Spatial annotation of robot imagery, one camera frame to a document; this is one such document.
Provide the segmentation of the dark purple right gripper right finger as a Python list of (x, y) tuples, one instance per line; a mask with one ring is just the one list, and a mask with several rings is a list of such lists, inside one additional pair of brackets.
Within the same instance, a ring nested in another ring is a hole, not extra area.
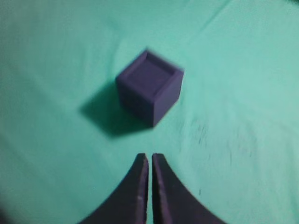
[(152, 207), (155, 224), (223, 224), (178, 179), (163, 154), (152, 155)]

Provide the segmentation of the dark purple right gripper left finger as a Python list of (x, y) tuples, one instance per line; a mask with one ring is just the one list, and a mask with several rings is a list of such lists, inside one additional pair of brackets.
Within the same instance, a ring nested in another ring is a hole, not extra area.
[(82, 224), (144, 224), (147, 220), (149, 162), (137, 154), (131, 168), (111, 195)]

